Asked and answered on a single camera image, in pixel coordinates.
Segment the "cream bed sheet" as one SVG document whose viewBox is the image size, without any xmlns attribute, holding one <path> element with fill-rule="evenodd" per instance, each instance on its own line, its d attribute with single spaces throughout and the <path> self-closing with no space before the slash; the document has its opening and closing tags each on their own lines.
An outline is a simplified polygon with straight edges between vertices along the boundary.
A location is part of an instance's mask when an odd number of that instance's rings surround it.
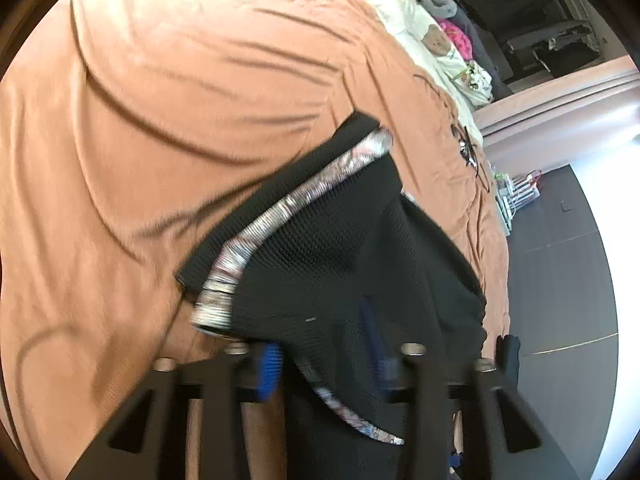
<svg viewBox="0 0 640 480">
<path fill-rule="evenodd" d="M 469 35 L 452 22 L 454 0 L 366 0 L 394 36 L 403 32 L 435 59 L 450 82 L 476 110 L 494 100 L 490 73 L 475 61 Z"/>
</svg>

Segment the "pink fuzzy cloth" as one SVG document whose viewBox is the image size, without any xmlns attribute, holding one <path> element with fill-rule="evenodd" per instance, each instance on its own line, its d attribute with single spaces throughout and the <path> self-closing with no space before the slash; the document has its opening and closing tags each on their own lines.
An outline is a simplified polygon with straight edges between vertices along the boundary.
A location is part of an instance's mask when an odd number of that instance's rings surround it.
<svg viewBox="0 0 640 480">
<path fill-rule="evenodd" d="M 438 24 L 449 40 L 457 48 L 462 58 L 464 58 L 465 61 L 472 60 L 473 45 L 471 39 L 466 36 L 466 33 L 449 20 L 439 20 Z"/>
</svg>

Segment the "orange bed blanket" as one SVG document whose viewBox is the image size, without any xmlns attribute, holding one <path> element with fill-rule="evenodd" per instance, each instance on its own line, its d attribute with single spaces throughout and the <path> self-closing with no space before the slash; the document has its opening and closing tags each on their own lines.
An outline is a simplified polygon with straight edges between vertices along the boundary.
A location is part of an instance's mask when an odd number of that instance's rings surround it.
<svg viewBox="0 0 640 480">
<path fill-rule="evenodd" d="M 390 133 L 402 192 L 475 272 L 486 300 L 476 360 L 494 355 L 510 325 L 508 246 L 472 116 L 454 100 L 491 193 L 414 76 L 454 99 L 434 63 L 366 0 L 52 6 L 1 81 L 1 420 L 37 478 L 70 479 L 157 360 L 276 344 L 199 330 L 178 272 L 355 113 Z M 278 347 L 276 391 L 241 405 L 249 479 L 291 479 Z"/>
</svg>

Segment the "grey plush toy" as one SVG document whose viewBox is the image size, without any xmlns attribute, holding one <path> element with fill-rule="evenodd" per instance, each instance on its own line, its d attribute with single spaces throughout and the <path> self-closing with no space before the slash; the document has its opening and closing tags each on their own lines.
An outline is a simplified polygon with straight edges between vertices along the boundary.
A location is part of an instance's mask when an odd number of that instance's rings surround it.
<svg viewBox="0 0 640 480">
<path fill-rule="evenodd" d="M 421 4 L 436 21 L 454 18 L 458 12 L 457 3 L 454 0 L 421 0 Z"/>
</svg>

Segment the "white bedside drawer cabinet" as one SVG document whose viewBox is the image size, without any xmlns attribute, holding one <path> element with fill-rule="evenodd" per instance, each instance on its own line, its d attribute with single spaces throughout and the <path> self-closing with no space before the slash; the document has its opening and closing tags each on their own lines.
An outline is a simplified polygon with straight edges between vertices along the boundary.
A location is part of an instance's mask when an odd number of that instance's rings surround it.
<svg viewBox="0 0 640 480">
<path fill-rule="evenodd" d="M 539 169 L 512 178 L 505 172 L 499 172 L 490 166 L 495 183 L 495 203 L 506 236 L 512 232 L 512 223 L 516 213 L 533 203 L 540 196 L 538 182 L 542 176 Z"/>
</svg>

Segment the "black pants with patterned trim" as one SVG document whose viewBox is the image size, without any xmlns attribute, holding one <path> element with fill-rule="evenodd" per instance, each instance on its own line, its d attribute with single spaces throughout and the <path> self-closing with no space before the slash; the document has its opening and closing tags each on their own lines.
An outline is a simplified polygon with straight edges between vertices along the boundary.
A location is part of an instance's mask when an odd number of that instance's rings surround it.
<svg viewBox="0 0 640 480">
<path fill-rule="evenodd" d="M 203 332 L 285 355 L 286 474 L 393 479 L 404 404 L 383 366 L 407 342 L 454 368 L 486 337 L 468 260 L 402 192 L 392 136 L 349 116 L 219 222 L 178 272 Z"/>
</svg>

